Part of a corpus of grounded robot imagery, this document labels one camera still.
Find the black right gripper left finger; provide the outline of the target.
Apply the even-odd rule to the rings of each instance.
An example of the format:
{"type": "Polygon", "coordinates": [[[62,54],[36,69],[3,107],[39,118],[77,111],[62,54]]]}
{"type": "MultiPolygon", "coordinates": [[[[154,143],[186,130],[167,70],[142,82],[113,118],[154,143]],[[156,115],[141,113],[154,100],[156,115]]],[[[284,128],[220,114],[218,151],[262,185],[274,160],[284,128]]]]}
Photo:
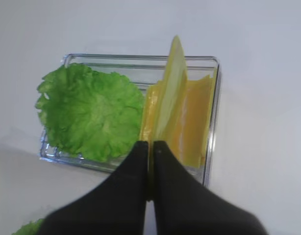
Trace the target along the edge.
{"type": "Polygon", "coordinates": [[[52,212],[39,235],[141,235],[147,198],[148,143],[138,141],[99,186],[52,212]]]}

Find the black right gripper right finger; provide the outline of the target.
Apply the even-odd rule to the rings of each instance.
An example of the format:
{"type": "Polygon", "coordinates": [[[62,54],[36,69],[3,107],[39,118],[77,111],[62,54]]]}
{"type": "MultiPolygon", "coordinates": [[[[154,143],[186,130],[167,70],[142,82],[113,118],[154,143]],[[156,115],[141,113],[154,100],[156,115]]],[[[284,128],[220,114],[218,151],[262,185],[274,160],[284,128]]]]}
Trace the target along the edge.
{"type": "Polygon", "coordinates": [[[154,206],[159,235],[265,235],[253,214],[191,176],[164,141],[153,146],[154,206]]]}

